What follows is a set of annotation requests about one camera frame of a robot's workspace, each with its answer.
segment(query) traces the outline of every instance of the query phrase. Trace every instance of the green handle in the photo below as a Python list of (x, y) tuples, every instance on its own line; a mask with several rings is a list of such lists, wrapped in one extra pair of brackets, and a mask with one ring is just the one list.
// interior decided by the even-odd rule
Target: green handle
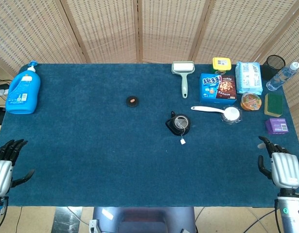
[(186, 99), (188, 95), (187, 74), (181, 73), (181, 76), (182, 76), (182, 97)]

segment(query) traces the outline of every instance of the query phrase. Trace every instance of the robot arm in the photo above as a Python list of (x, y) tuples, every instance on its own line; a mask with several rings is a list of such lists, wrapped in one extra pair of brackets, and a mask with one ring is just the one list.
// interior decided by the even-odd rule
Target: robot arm
[(6, 195), (10, 188), (28, 181), (35, 172), (31, 170), (25, 177), (14, 181), (12, 180), (15, 162), (18, 159), (20, 150), (26, 144), (27, 141), (24, 141), (24, 139), (18, 141), (11, 140), (0, 147), (0, 214), (3, 206), (5, 206), (7, 210), (8, 197)]
[(259, 137), (267, 148), (271, 171), (264, 167), (264, 158), (259, 156), (258, 168), (273, 184), (280, 189), (275, 200), (279, 204), (282, 224), (285, 233), (299, 233), (299, 161), (287, 149), (274, 145), (265, 137)]

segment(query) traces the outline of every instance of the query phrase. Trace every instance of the purple box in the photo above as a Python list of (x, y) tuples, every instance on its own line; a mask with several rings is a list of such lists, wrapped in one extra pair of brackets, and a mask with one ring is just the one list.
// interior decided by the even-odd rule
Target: purple box
[(265, 122), (269, 134), (285, 134), (289, 132), (284, 118), (271, 118)]

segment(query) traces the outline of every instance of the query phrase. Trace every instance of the white ladle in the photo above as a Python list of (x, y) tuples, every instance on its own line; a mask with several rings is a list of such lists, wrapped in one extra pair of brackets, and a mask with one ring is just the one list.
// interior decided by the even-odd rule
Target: white ladle
[(240, 116), (240, 112), (235, 107), (228, 107), (225, 110), (219, 108), (211, 108), (206, 106), (193, 106), (192, 110), (202, 111), (202, 112), (218, 112), (224, 114), (224, 117), (229, 121), (237, 120)]

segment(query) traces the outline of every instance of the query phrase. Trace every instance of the table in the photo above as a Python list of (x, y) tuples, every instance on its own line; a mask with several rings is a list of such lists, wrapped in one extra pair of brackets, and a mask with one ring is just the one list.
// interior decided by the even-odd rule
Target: table
[[(0, 146), (29, 141), (14, 178), (35, 168), (31, 180), (10, 191), (10, 205), (273, 206), (279, 190), (258, 171), (258, 155), (268, 156), (257, 148), (258, 136), (299, 158), (285, 99), (286, 135), (267, 135), (264, 122), (271, 117), (264, 104), (243, 111), (235, 125), (219, 114), (190, 110), (201, 105), (199, 76), (211, 65), (195, 65), (187, 99), (170, 64), (39, 64), (36, 72), (41, 87), (35, 113), (6, 114), (0, 132)], [(140, 101), (135, 108), (125, 104), (131, 95)], [(165, 126), (171, 111), (191, 120), (185, 145)], [(265, 165), (270, 167), (268, 159)]]

